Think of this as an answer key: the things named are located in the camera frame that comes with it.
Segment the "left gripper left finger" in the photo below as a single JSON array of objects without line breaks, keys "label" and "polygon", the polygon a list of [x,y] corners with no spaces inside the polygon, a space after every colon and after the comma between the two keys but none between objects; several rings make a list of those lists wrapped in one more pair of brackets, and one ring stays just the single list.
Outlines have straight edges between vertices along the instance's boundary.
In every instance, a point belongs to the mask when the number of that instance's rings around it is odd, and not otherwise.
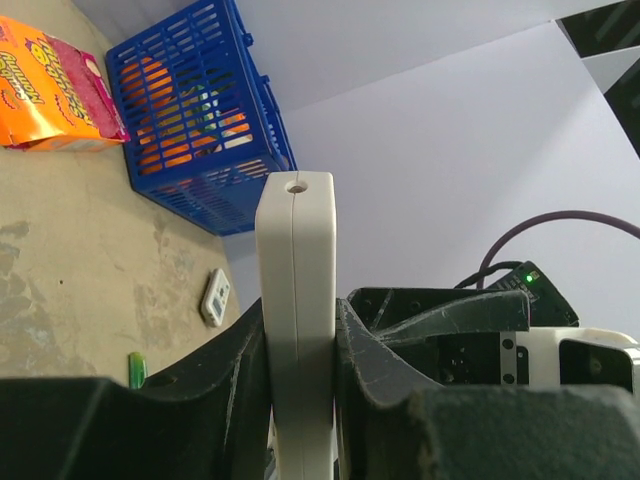
[{"label": "left gripper left finger", "polygon": [[271,391],[262,308],[148,377],[1,383],[5,479],[260,479]]}]

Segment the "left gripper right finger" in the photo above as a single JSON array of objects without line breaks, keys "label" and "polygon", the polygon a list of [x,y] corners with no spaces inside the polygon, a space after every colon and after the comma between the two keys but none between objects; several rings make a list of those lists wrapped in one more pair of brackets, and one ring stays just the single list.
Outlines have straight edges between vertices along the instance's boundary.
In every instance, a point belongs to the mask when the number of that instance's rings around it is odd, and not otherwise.
[{"label": "left gripper right finger", "polygon": [[336,306],[343,479],[635,479],[639,403],[612,386],[441,386]]}]

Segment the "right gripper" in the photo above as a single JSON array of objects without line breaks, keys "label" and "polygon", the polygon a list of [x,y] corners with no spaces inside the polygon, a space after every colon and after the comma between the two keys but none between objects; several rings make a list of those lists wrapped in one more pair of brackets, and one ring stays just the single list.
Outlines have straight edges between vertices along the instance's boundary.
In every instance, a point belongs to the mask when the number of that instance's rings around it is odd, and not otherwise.
[{"label": "right gripper", "polygon": [[514,333],[530,323],[520,290],[360,288],[348,301],[374,337],[441,385],[529,383]]}]

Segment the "white long remote control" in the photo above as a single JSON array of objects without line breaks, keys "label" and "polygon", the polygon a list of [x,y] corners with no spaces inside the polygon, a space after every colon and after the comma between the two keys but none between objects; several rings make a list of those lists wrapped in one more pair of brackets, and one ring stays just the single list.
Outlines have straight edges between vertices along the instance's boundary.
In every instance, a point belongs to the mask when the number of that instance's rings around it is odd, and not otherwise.
[{"label": "white long remote control", "polygon": [[270,174],[255,234],[277,474],[331,479],[337,237],[332,175]]}]

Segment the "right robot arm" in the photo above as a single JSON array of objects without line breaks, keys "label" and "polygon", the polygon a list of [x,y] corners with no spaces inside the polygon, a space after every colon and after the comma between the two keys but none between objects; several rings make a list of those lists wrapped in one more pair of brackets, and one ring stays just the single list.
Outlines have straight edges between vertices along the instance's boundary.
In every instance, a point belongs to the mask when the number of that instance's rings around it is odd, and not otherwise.
[{"label": "right robot arm", "polygon": [[348,301],[364,326],[416,370],[443,385],[529,382],[530,351],[510,321],[576,327],[579,318],[531,262],[501,262],[486,290],[361,288]]}]

